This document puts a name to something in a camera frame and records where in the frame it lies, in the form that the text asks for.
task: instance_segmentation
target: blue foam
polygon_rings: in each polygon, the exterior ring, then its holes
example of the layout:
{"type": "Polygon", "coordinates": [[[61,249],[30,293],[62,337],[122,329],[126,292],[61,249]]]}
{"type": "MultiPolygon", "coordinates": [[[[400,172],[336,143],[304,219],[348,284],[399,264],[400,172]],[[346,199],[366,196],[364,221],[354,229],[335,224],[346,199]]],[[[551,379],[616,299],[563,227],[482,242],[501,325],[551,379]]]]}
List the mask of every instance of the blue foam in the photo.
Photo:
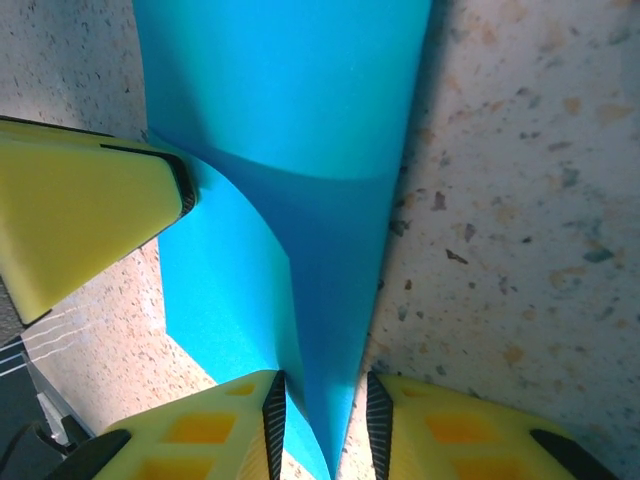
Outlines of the blue foam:
{"type": "Polygon", "coordinates": [[[429,6],[135,2],[153,141],[191,155],[201,197],[160,236],[169,333],[218,382],[283,368],[285,448],[318,479],[344,444],[429,6]]]}

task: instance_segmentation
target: speckled floor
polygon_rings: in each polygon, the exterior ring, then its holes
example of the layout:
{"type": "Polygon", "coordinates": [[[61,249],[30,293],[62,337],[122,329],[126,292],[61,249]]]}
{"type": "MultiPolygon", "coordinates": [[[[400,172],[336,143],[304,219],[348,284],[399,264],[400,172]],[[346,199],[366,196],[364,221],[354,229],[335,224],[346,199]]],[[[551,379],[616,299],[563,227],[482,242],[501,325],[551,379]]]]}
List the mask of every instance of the speckled floor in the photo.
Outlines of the speckled floor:
{"type": "MultiPolygon", "coordinates": [[[[0,113],[143,136],[129,1],[6,0],[0,55],[0,113]]],[[[640,4],[438,0],[424,58],[364,368],[556,420],[640,478],[640,4]]],[[[164,334],[153,242],[25,339],[96,430],[213,383],[164,334]]],[[[363,398],[344,479],[374,478],[363,398]]]]}

